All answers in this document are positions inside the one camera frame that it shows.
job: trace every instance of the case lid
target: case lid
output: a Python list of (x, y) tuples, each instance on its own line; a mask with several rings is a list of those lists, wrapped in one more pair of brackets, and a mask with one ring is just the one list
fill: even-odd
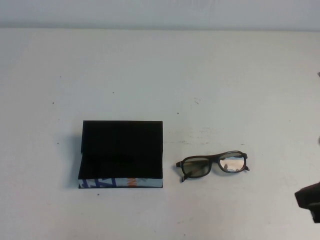
[(162, 179), (162, 121), (83, 121), (78, 179)]

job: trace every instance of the white wall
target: white wall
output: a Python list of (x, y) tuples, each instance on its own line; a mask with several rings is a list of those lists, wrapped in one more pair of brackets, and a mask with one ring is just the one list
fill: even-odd
[(320, 30), (320, 0), (0, 0), (0, 27)]

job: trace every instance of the colorful printed pattern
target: colorful printed pattern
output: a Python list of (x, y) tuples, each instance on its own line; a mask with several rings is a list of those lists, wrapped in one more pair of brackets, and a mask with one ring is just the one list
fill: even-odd
[(153, 187), (161, 188), (162, 179), (153, 178), (99, 178), (79, 179), (81, 189), (90, 188), (116, 188), (116, 187)]

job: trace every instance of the white surface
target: white surface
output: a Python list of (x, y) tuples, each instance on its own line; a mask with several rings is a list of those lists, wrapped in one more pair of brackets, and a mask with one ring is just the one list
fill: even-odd
[(320, 31), (319, 0), (1, 0), (0, 27)]
[[(0, 29), (0, 238), (319, 239), (294, 196), (320, 180), (319, 43)], [(83, 120), (162, 120), (164, 188), (78, 189)], [(176, 162), (230, 150), (250, 172), (180, 183)]]

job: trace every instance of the black glasses frame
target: black glasses frame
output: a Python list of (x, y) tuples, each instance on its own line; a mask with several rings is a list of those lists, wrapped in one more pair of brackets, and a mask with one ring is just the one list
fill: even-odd
[[(227, 155), (227, 154), (240, 154), (243, 159), (244, 159), (244, 164), (243, 164), (243, 167), (238, 170), (238, 171), (235, 171), (235, 172), (229, 172), (229, 171), (226, 171), (220, 164), (220, 158), (224, 155)], [(208, 171), (205, 173), (205, 174), (202, 174), (202, 175), (199, 175), (199, 176), (191, 176), (192, 175), (192, 172), (185, 172), (185, 169), (184, 169), (184, 164), (185, 162), (188, 160), (188, 159), (194, 159), (194, 158), (204, 158), (204, 159), (208, 159), (209, 160), (209, 166), (208, 166)], [(188, 156), (186, 157), (185, 159), (183, 159), (182, 161), (179, 161), (175, 164), (175, 166), (177, 168), (181, 168), (184, 176), (182, 177), (182, 180), (181, 182), (184, 182), (186, 179), (188, 178), (191, 178), (191, 179), (197, 179), (197, 178), (202, 178), (206, 175), (208, 175), (211, 171), (211, 167), (212, 167), (212, 163), (216, 163), (219, 165), (220, 169), (222, 171), (224, 171), (225, 173), (228, 173), (228, 174), (236, 174), (236, 173), (240, 173), (244, 170), (247, 170), (247, 171), (250, 171), (250, 169), (247, 167), (247, 158), (248, 158), (248, 155), (244, 152), (241, 152), (241, 151), (227, 151), (227, 152), (224, 152), (224, 153), (220, 153), (220, 154), (216, 154), (216, 155), (197, 155), (197, 156)]]

